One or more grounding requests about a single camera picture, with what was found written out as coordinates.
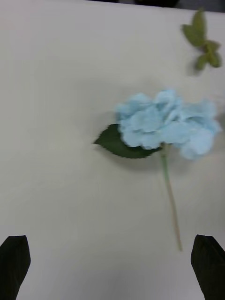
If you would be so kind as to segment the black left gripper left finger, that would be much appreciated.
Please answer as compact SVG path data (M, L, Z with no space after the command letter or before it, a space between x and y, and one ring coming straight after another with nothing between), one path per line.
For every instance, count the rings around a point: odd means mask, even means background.
M0 300L15 300L30 267L27 237L9 236L0 246Z

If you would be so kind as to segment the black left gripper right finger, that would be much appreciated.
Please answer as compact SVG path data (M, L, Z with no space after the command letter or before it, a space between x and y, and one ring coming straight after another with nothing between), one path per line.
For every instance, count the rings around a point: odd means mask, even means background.
M214 237L195 237L191 265L204 298L225 300L225 251Z

